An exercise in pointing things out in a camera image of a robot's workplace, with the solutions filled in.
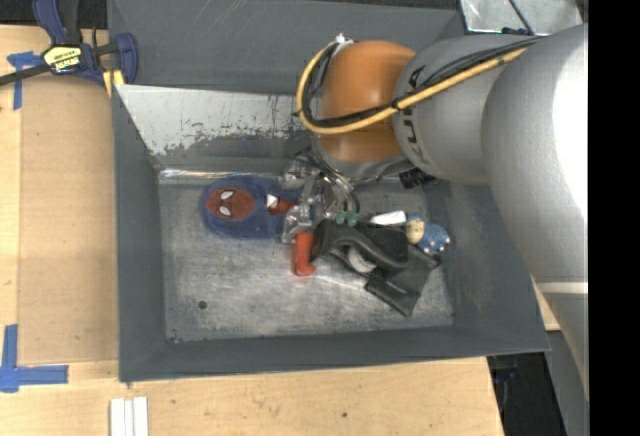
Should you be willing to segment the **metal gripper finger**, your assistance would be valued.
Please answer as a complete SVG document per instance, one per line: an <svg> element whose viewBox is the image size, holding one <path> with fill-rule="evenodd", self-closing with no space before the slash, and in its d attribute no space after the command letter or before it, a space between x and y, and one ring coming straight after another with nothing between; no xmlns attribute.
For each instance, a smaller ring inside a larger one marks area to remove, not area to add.
<svg viewBox="0 0 640 436"><path fill-rule="evenodd" d="M290 164L280 175L280 186L283 190L295 191L304 187L308 178L308 168L304 165Z"/></svg>
<svg viewBox="0 0 640 436"><path fill-rule="evenodd" d="M309 204L295 205L285 215L280 241L292 243L298 234L310 232L314 225L314 208Z"/></svg>

